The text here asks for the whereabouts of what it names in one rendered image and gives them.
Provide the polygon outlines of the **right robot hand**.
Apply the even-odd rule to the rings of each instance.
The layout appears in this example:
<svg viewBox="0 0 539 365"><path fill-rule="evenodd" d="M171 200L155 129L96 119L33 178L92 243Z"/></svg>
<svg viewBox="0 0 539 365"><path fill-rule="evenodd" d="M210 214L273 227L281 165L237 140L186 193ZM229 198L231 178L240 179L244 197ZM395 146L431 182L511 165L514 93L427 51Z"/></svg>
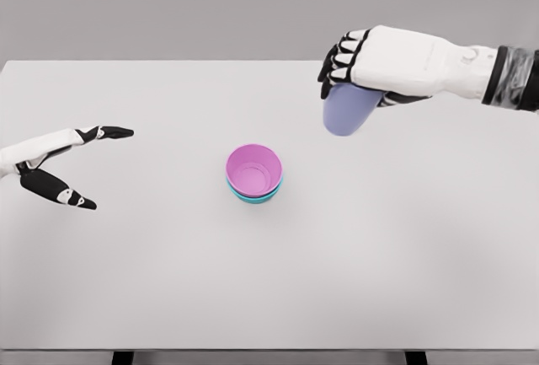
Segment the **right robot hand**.
<svg viewBox="0 0 539 365"><path fill-rule="evenodd" d="M385 25L351 30L323 60L320 97L338 84L352 84L383 92L380 107L427 100L442 91L450 49L441 37Z"/></svg>

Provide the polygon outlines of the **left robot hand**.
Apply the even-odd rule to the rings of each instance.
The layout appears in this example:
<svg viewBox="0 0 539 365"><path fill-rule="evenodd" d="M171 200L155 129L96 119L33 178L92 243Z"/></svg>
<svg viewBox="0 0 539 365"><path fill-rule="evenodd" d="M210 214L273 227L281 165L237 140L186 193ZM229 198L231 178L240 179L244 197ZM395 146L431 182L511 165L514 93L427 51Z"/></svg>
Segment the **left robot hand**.
<svg viewBox="0 0 539 365"><path fill-rule="evenodd" d="M96 140L133 137L121 126L67 128L0 149L0 180L14 174L27 191L56 204L95 210L97 204L41 168L48 159Z"/></svg>

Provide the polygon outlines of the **lavender blue cup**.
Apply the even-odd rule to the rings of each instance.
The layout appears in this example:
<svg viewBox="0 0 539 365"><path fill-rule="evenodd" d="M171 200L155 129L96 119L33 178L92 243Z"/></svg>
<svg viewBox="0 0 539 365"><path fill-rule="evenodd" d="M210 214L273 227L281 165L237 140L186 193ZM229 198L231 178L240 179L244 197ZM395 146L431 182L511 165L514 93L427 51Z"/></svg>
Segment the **lavender blue cup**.
<svg viewBox="0 0 539 365"><path fill-rule="evenodd" d="M334 85L323 101L323 124L333 135L354 134L369 118L384 93L351 83Z"/></svg>

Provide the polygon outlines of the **pink cup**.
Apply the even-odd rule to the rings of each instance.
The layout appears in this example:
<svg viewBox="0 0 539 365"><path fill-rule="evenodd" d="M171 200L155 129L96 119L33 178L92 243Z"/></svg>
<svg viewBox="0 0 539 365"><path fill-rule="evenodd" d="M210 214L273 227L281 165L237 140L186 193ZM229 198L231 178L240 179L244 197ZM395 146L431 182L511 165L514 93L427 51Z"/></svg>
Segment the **pink cup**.
<svg viewBox="0 0 539 365"><path fill-rule="evenodd" d="M235 148L227 157L225 174L232 186L245 196L263 196L283 178L283 164L271 148L257 143Z"/></svg>

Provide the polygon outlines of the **teal bowl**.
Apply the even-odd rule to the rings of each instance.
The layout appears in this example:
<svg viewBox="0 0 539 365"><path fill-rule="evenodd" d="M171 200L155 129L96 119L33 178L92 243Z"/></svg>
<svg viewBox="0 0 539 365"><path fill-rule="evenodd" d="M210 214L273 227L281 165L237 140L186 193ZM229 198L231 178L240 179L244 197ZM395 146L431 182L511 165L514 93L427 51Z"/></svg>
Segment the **teal bowl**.
<svg viewBox="0 0 539 365"><path fill-rule="evenodd" d="M234 196L236 196L239 200L247 202L247 203L251 203L251 204L261 204L261 203L265 203L265 202L269 201L280 190L280 187L281 187L282 183L283 183L283 179L281 179L279 181L279 183L277 184L277 186L272 191L270 191L269 193L267 193L267 194L265 194L263 196L253 197L253 196L245 196L245 195L241 194L239 191L237 191L232 186L231 182L229 180L227 180L227 186L228 186L229 190L231 191L231 193Z"/></svg>

